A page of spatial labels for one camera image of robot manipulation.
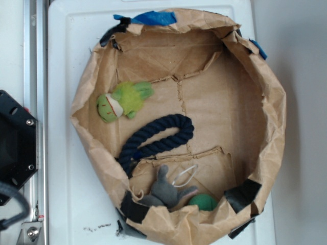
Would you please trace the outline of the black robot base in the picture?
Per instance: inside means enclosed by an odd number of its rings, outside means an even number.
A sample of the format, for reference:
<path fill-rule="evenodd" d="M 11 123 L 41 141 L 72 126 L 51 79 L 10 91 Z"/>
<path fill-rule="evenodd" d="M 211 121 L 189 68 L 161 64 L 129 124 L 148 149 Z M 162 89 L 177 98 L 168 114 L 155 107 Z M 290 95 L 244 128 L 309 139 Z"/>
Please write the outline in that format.
<path fill-rule="evenodd" d="M 37 172 L 37 119 L 1 90 L 1 182 L 17 190 Z"/>

